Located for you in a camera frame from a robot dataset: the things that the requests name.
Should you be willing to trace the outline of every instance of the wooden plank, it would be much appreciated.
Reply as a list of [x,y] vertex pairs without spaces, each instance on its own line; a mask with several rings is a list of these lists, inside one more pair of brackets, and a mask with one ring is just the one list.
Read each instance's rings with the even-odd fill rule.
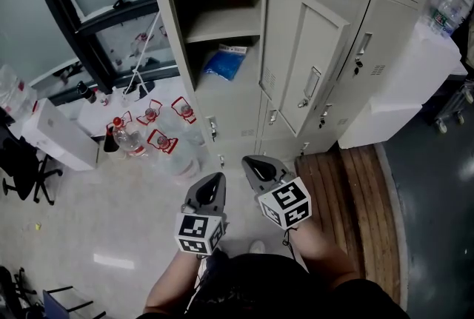
[[319,215],[318,202],[316,200],[315,187],[313,178],[311,176],[310,167],[307,163],[307,156],[301,156],[296,158],[295,162],[296,175],[301,177],[303,184],[308,189],[311,195],[311,218],[314,222],[322,229],[321,216]]
[[372,193],[372,202],[375,208],[375,214],[377,215],[378,228],[380,231],[382,261],[384,264],[385,273],[385,285],[383,286],[383,289],[391,298],[393,298],[392,252],[390,249],[387,220],[385,218],[386,208],[382,202],[380,190],[378,189],[378,184],[373,169],[373,164],[378,163],[378,159],[372,159],[369,154],[368,147],[359,147],[358,151],[361,155],[362,164],[364,165],[367,180],[369,182],[370,191]]
[[327,204],[329,205],[331,220],[333,222],[336,244],[347,253],[346,235],[344,233],[344,226],[342,225],[341,210],[339,209],[336,188],[334,187],[333,177],[329,168],[328,156],[325,153],[320,153],[316,155],[316,158],[323,178],[324,190],[326,192]]
[[393,300],[396,303],[400,303],[400,256],[398,255],[398,239],[395,221],[393,220],[392,204],[390,203],[390,197],[388,195],[387,183],[385,182],[384,173],[380,167],[380,161],[378,160],[378,156],[374,147],[369,147],[369,154],[373,160],[377,160],[376,163],[373,163],[373,166],[380,197],[384,207],[386,208],[385,219],[387,220],[390,249],[392,252]]
[[310,166],[311,176],[313,178],[316,200],[319,207],[319,215],[321,216],[322,230],[330,240],[336,242],[336,237],[334,236],[333,220],[331,219],[326,192],[324,191],[324,183],[321,176],[321,171],[319,170],[318,159],[316,158],[316,155],[308,155],[306,156],[306,159]]
[[336,191],[339,209],[341,210],[341,220],[346,238],[347,255],[353,262],[358,276],[360,278],[365,278],[364,253],[359,253],[359,248],[361,250],[362,244],[358,244],[356,240],[360,237],[360,233],[357,220],[353,217],[356,215],[354,212],[354,201],[350,192],[350,187],[344,180],[347,180],[347,178],[345,172],[342,170],[344,166],[340,164],[341,161],[339,161],[339,158],[339,152],[329,152],[327,160],[331,171],[331,176],[333,177],[334,189]]
[[346,169],[347,178],[351,193],[353,194],[355,211],[357,212],[358,224],[361,231],[362,248],[364,250],[364,266],[365,278],[369,281],[376,282],[375,272],[375,256],[370,232],[369,218],[365,207],[364,196],[362,195],[361,186],[359,184],[356,167],[349,150],[340,150],[344,168]]
[[378,228],[377,214],[373,204],[372,192],[370,191],[369,181],[365,173],[364,164],[362,163],[361,154],[358,148],[351,148],[350,154],[353,158],[355,170],[357,172],[358,181],[361,186],[361,193],[364,197],[367,217],[369,219],[370,234],[372,235],[373,252],[375,258],[375,281],[384,289],[385,287],[385,271],[384,260],[382,256],[382,244],[380,239],[380,229]]

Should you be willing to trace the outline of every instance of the plastic bag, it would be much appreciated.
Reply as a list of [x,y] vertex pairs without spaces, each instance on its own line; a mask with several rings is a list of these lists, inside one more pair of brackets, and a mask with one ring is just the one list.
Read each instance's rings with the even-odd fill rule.
[[247,47],[228,47],[220,44],[219,50],[207,62],[204,73],[217,74],[232,81],[247,53]]

